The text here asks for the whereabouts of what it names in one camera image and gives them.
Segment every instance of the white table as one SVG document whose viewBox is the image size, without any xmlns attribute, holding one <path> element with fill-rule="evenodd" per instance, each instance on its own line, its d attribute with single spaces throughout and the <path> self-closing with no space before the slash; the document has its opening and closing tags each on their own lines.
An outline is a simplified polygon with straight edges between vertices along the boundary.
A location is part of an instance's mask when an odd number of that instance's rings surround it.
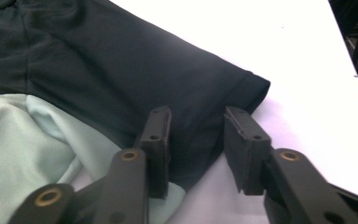
<svg viewBox="0 0 358 224">
<path fill-rule="evenodd" d="M 358 78 L 327 0 L 113 2 L 270 80 L 254 118 L 272 146 L 358 194 Z M 268 223 L 262 201 L 237 193 L 223 155 L 169 223 Z"/>
</svg>

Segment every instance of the clamp jaw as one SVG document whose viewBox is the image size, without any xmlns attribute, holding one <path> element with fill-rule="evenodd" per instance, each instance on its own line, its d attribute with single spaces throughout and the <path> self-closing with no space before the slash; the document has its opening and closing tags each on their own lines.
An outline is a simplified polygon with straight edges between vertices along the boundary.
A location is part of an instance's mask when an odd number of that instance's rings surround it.
<svg viewBox="0 0 358 224">
<path fill-rule="evenodd" d="M 50 184 L 34 191 L 10 224 L 146 224 L 147 197 L 165 198 L 168 190 L 171 111 L 149 115 L 133 145 L 112 159 L 106 177 L 74 192 Z M 238 191 L 265 194 L 273 224 L 357 224 L 358 197 L 331 186 L 306 156 L 271 147 L 271 139 L 245 111 L 227 107 L 224 151 Z"/>
</svg>

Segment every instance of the brass rivet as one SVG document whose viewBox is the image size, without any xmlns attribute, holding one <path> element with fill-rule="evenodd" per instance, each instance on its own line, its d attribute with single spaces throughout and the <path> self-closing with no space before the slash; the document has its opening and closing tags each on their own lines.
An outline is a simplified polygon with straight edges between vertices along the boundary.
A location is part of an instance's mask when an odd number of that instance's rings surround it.
<svg viewBox="0 0 358 224">
<path fill-rule="evenodd" d="M 284 158 L 287 161 L 299 161 L 300 160 L 300 157 L 295 152 L 292 152 L 292 151 L 284 151 L 284 152 L 281 152 L 280 155 L 282 158 Z"/>
<path fill-rule="evenodd" d="M 136 158 L 138 158 L 138 152 L 135 151 L 128 151 L 121 154 L 121 159 L 123 161 L 134 161 Z"/>
<path fill-rule="evenodd" d="M 37 196 L 34 204 L 39 207 L 48 206 L 56 203 L 62 197 L 62 192 L 58 188 L 47 189 Z"/>
</svg>

